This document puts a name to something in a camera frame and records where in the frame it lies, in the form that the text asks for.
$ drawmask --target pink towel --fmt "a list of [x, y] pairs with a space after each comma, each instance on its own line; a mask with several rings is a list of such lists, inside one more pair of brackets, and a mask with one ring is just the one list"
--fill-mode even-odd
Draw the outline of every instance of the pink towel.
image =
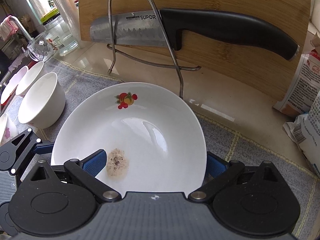
[[3, 41], [6, 41], [11, 35], [15, 34], [18, 26], [9, 19], [9, 16], [0, 23], [0, 36]]

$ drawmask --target jar label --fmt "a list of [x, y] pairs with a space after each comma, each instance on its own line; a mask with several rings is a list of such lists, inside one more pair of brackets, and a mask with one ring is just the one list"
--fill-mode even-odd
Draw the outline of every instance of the jar label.
[[47, 39], [47, 41], [51, 44], [53, 50], [59, 50], [65, 47], [59, 36], [56, 36], [53, 39]]

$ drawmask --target yellow fruit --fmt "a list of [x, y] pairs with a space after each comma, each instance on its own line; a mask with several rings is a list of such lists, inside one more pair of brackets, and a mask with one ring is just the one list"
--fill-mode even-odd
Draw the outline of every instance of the yellow fruit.
[[133, 104], [134, 100], [133, 100], [132, 97], [125, 97], [125, 98], [124, 98], [124, 102], [125, 102], [126, 104], [128, 104], [128, 106], [130, 106], [130, 105]]

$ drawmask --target jar lid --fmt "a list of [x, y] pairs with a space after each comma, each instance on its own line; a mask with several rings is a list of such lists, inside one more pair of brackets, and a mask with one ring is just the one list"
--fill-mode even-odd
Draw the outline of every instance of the jar lid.
[[48, 12], [46, 15], [42, 16], [40, 21], [43, 25], [46, 25], [47, 23], [49, 23], [53, 19], [57, 18], [59, 15], [60, 15], [59, 10], [56, 7], [55, 9]]

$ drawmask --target pink flower pattern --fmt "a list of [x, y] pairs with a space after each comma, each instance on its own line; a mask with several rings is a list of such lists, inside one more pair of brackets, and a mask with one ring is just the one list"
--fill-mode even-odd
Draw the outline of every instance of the pink flower pattern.
[[10, 137], [10, 131], [9, 131], [9, 127], [6, 127], [5, 130], [4, 130], [5, 134], [4, 134], [4, 137], [6, 139], [8, 139]]

